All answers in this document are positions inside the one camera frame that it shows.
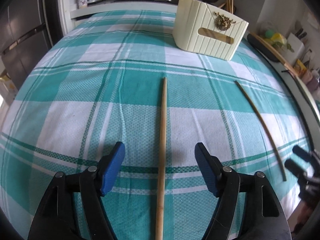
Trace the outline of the green cutting board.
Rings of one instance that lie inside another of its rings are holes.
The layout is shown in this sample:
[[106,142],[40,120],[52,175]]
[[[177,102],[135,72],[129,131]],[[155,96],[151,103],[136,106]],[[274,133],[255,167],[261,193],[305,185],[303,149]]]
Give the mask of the green cutting board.
[[315,116],[316,122],[319,125],[319,110],[318,110],[316,101],[312,97],[307,86],[304,84],[304,82],[300,78],[295,76],[294,80],[295,80],[295,83],[296,83],[299,91],[301,92],[303,98],[306,100],[307,104],[310,106],[311,111],[312,111],[313,115]]

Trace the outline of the purple soap dispenser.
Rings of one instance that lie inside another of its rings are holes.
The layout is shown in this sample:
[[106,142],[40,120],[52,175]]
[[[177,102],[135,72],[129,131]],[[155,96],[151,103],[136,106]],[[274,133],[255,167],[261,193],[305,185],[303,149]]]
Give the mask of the purple soap dispenser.
[[306,85],[310,93],[313,93],[319,87],[319,72],[317,70],[312,70],[312,79]]

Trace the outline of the yellow snack packet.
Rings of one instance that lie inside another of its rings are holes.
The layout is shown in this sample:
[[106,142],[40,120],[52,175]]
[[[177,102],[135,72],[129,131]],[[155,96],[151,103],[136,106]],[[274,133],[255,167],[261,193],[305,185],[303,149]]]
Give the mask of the yellow snack packet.
[[300,61],[300,59],[297,59],[293,68],[299,76],[303,75],[307,70],[306,66],[302,61]]

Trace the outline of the white knife block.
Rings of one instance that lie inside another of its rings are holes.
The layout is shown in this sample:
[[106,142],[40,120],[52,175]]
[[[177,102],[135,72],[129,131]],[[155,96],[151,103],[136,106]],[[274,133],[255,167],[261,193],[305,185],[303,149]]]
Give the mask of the white knife block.
[[305,51],[304,43],[293,33],[287,37],[287,44],[290,46],[287,49],[287,61],[293,64],[294,61],[300,59]]

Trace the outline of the wooden cutting board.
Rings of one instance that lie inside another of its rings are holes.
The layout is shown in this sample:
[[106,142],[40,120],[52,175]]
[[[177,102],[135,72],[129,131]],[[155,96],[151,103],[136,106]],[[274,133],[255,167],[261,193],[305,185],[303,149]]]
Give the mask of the wooden cutting board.
[[298,77],[297,71],[289,64],[289,62],[269,43],[264,41],[260,36],[255,33],[249,33],[247,35],[247,41],[251,46],[260,51],[267,59],[272,62],[280,62],[286,72],[290,72],[293,76]]

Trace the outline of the teal plaid tablecloth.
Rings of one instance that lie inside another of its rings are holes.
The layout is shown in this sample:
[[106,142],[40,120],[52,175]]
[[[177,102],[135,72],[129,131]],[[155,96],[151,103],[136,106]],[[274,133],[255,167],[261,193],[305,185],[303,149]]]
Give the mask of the teal plaid tablecloth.
[[1,130],[1,208],[27,238],[56,172],[98,163],[116,142],[125,158],[103,204],[119,239],[154,239],[162,82],[167,81],[164,239],[201,239],[217,199],[208,191],[194,148],[237,172],[263,171],[285,215],[299,203],[283,160],[310,143],[297,105],[272,66],[247,41],[231,61],[180,50],[175,15],[118,10],[93,15],[37,64]]

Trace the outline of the yellow green produce bag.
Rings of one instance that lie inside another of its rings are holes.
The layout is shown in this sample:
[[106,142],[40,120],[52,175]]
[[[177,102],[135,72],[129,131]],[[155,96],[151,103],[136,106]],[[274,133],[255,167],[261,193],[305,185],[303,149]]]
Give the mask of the yellow green produce bag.
[[264,41],[266,41],[279,52],[294,52],[291,44],[289,44],[287,39],[277,31],[275,25],[270,21],[263,22],[260,25],[259,35]]

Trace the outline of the yellow cardboard box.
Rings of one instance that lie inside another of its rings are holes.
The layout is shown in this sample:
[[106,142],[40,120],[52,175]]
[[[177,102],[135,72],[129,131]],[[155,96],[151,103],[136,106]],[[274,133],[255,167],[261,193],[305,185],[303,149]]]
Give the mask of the yellow cardboard box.
[[7,105],[11,105],[16,98],[18,89],[14,85],[12,79],[8,75],[7,71],[4,70],[1,73],[1,96]]

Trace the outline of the cream utensil holder box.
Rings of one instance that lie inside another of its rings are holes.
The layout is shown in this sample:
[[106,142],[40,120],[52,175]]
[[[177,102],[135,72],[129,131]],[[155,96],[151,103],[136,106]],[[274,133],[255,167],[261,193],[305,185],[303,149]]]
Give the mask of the cream utensil holder box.
[[178,48],[230,61],[248,22],[198,0],[179,0],[172,35]]

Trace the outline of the grey refrigerator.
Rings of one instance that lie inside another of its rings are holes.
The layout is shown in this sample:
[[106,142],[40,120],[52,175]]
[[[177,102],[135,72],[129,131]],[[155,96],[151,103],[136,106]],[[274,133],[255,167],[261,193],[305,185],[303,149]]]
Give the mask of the grey refrigerator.
[[16,88],[51,49],[42,0],[10,0],[1,12],[1,60]]

